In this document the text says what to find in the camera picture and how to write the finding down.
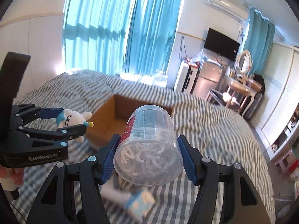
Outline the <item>person's left hand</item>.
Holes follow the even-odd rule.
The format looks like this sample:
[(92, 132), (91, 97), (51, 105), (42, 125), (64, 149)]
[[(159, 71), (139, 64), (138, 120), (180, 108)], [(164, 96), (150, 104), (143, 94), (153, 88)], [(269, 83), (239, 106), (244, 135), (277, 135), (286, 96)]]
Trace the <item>person's left hand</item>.
[(14, 191), (23, 184), (23, 168), (4, 168), (1, 166), (1, 186), (5, 191)]

